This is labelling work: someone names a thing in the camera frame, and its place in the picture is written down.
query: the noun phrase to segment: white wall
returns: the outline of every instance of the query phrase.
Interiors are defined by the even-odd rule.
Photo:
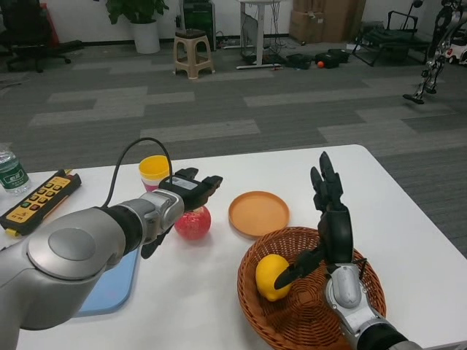
[[[122,16],[116,25],[111,25],[107,17],[107,0],[44,0],[52,17],[61,42],[75,39],[84,42],[105,42],[130,40],[131,31],[128,21]],[[216,26],[224,35],[240,34],[240,4],[236,0],[214,0],[216,6]],[[175,16],[180,13],[178,0],[166,0],[170,10],[158,17],[159,36],[172,39],[175,33]],[[280,6],[279,33],[288,33],[292,2],[285,1]],[[256,7],[247,11],[255,14]],[[265,21],[269,33],[271,9],[266,9]]]
[[[408,13],[412,0],[366,0],[365,12],[363,13],[364,21],[371,20],[383,20],[385,25],[387,24],[387,13],[389,11],[399,11],[402,13]],[[425,4],[418,9],[413,9],[411,15],[418,16],[419,23],[423,17],[425,11]],[[394,15],[396,20],[395,25],[401,22],[401,16]]]
[[[425,14],[423,15],[422,22],[420,23],[420,31],[432,36],[435,29],[436,16],[443,6],[439,0],[425,0],[423,6],[425,7]]]

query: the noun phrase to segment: orange plate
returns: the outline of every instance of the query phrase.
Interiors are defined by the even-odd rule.
[[[241,233],[257,238],[289,223],[287,204],[269,192],[247,192],[235,198],[228,208],[228,218]]]

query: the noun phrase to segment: yellow cup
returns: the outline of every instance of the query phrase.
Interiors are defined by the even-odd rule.
[[[169,162],[164,155],[152,155],[141,161],[139,173],[144,188],[152,192],[159,188],[159,183],[169,175]]]

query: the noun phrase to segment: yellow lemon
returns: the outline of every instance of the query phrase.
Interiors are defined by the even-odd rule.
[[[256,287],[267,300],[276,301],[289,293],[291,284],[281,289],[274,288],[277,277],[288,267],[287,260],[277,254],[265,256],[256,266]]]

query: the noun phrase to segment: robotic arm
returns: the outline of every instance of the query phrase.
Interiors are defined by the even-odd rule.
[[[321,174],[315,167],[311,171],[314,204],[323,213],[318,224],[320,243],[316,249],[300,253],[295,263],[279,275],[275,288],[308,276],[324,260],[330,276],[324,291],[326,300],[339,316],[342,332],[353,349],[421,350],[371,307],[353,261],[352,223],[349,209],[340,200],[341,180],[325,152],[320,157],[320,168]]]
[[[186,211],[203,206],[220,186],[197,169],[178,171],[173,184],[112,207],[61,217],[0,252],[0,343],[14,350],[20,328],[44,330],[79,311],[102,274],[142,246],[148,258]]]
[[[413,95],[404,95],[405,99],[416,104],[424,104],[425,93],[436,93],[438,75],[443,71],[451,39],[456,31],[467,23],[467,0],[443,0],[442,4],[443,9],[436,18],[437,29],[430,48],[433,57],[426,63],[417,91]]]

